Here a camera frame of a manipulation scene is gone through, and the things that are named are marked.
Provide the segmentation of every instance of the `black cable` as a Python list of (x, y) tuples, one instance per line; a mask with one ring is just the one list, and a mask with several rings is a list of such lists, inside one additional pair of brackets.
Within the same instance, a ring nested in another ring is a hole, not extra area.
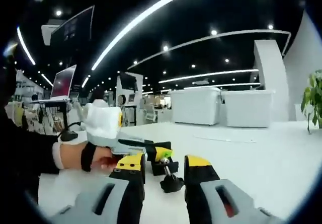
[(60, 132), (60, 134), (58, 135), (58, 138), (64, 133), (64, 132), (66, 132), (66, 131), (68, 131), (68, 129), (71, 127), (71, 126), (73, 126), (73, 125), (78, 125), (78, 126), (80, 126), (81, 125), (81, 123), (82, 122), (73, 122), (72, 124), (70, 124), (70, 125), (68, 125), (63, 131), (61, 131)]

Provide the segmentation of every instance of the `person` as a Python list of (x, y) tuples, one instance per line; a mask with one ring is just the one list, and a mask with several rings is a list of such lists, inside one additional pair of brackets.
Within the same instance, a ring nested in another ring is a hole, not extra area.
[(109, 107), (109, 104), (103, 99), (104, 90), (101, 87), (97, 87), (93, 90), (93, 93), (90, 98), (90, 103), (92, 103), (96, 107)]
[(2, 60), (0, 67), (0, 123), (4, 179), (13, 179), (38, 201), (41, 173), (58, 174), (60, 169), (112, 168), (111, 150), (87, 142), (76, 145), (59, 143), (57, 136), (41, 135), (17, 127), (7, 116), (5, 106), (16, 90), (16, 70)]

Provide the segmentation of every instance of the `laptop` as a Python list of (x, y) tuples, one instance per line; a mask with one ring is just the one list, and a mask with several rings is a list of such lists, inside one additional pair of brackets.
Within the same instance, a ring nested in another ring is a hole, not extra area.
[(76, 70), (76, 65), (66, 68), (56, 74), (54, 86), (51, 90), (50, 99), (32, 101), (31, 103), (68, 101), (72, 79)]

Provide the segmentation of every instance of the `computer monitor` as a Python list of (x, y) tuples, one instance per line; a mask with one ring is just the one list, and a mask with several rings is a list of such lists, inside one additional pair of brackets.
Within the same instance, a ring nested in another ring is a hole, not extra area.
[(137, 92), (136, 77), (120, 72), (120, 80), (121, 80), (122, 89), (132, 90), (134, 92)]
[(134, 102), (135, 94), (129, 95), (129, 102)]
[(50, 47), (55, 57), (71, 57), (91, 40), (94, 6), (73, 16), (57, 29), (50, 37)]
[(75, 70), (76, 65), (73, 65), (56, 74), (54, 86), (51, 91), (51, 99), (68, 98)]

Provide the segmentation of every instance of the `white box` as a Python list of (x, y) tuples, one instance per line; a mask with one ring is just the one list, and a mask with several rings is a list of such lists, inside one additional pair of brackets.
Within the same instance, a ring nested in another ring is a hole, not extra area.
[(227, 126), (269, 127), (273, 91), (222, 92), (226, 104)]
[(171, 92), (172, 120), (181, 123), (218, 123), (220, 89), (195, 88)]

